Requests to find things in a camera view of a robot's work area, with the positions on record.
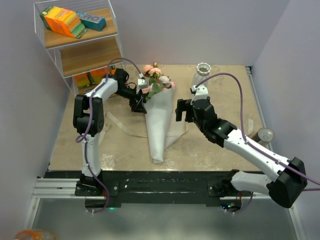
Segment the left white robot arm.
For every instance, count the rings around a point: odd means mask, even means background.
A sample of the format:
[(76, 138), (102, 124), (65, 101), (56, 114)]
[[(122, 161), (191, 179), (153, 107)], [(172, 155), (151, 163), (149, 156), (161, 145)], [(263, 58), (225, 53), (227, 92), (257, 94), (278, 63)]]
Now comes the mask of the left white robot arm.
[(99, 160), (99, 138), (105, 127), (104, 104), (113, 95), (129, 100), (134, 113), (146, 114), (144, 104), (147, 102), (142, 89), (148, 86), (142, 73), (137, 85), (127, 85), (129, 74), (117, 68), (112, 75), (105, 75), (101, 82), (86, 94), (78, 94), (74, 99), (73, 127), (79, 134), (75, 141), (82, 144), (83, 168), (76, 189), (99, 196), (107, 192), (103, 184), (102, 168)]

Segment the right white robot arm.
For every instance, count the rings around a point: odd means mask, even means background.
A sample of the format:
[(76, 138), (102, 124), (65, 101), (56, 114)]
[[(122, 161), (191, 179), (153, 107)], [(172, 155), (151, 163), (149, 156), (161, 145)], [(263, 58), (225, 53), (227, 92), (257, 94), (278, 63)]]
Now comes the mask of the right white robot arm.
[(210, 98), (179, 99), (175, 109), (176, 121), (195, 123), (206, 139), (236, 153), (261, 170), (261, 174), (231, 170), (222, 180), (212, 185), (221, 197), (235, 196), (238, 192), (256, 192), (268, 195), (284, 208), (291, 208), (307, 186), (304, 162), (294, 157), (278, 155), (257, 142), (247, 139), (234, 124), (217, 117)]

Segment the white wrapping paper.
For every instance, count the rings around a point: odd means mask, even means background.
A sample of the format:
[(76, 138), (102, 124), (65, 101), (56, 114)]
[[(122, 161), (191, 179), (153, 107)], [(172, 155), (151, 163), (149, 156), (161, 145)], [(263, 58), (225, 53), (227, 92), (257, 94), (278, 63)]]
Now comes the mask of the white wrapping paper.
[(164, 152), (189, 131), (186, 123), (176, 121), (173, 88), (155, 94), (144, 104), (150, 157), (155, 164), (164, 161)]

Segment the cream printed ribbon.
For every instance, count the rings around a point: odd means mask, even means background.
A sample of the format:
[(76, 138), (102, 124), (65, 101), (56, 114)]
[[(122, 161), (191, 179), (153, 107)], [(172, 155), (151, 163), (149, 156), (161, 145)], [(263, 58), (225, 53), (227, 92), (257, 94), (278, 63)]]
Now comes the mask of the cream printed ribbon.
[(104, 114), (106, 117), (108, 117), (114, 124), (116, 124), (125, 134), (133, 137), (139, 137), (139, 138), (147, 138), (147, 134), (137, 134), (131, 130), (129, 130), (124, 124), (122, 124), (111, 112), (106, 112)]

